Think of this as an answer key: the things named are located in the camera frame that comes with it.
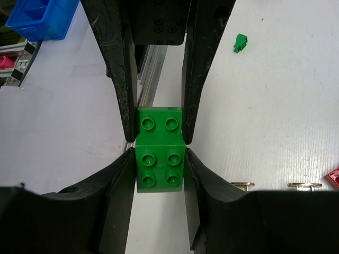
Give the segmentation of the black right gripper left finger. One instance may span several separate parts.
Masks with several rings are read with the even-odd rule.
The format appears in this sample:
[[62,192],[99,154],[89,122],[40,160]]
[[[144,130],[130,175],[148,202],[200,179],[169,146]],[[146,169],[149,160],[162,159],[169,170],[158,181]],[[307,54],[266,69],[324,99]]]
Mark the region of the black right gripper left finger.
[[124,253],[136,157],[112,164],[57,193],[1,188],[1,253]]

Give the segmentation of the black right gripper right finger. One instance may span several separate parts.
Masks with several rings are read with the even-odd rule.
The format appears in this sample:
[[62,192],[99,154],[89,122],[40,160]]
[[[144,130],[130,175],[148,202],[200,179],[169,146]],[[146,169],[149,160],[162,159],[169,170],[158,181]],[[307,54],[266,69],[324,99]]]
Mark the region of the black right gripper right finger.
[[190,149],[184,192],[194,253],[338,253],[338,192],[245,192]]

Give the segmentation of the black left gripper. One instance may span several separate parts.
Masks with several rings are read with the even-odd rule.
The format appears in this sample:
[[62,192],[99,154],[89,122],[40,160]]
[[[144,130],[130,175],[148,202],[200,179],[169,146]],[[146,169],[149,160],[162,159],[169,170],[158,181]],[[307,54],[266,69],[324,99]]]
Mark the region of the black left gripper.
[[126,7],[124,1],[81,1],[113,81],[128,142],[135,141],[137,136],[134,44],[179,46],[186,33],[182,67],[182,136],[184,142],[190,144],[202,89],[235,2],[144,0],[127,1]]

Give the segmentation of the tiny green lego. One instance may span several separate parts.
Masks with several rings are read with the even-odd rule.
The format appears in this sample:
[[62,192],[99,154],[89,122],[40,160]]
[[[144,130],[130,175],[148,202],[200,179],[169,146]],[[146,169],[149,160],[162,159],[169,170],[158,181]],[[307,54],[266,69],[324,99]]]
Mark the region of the tiny green lego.
[[236,37],[236,42],[233,46],[234,52],[239,53],[240,51],[242,51],[247,46],[247,43],[248,43],[247,36],[239,33]]

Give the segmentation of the green lego with slope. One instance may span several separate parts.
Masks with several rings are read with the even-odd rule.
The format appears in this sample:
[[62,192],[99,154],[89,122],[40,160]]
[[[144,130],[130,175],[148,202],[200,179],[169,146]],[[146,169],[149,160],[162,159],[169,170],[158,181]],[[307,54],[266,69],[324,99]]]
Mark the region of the green lego with slope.
[[137,113],[137,192],[181,191],[186,151],[182,137],[182,109],[140,107]]

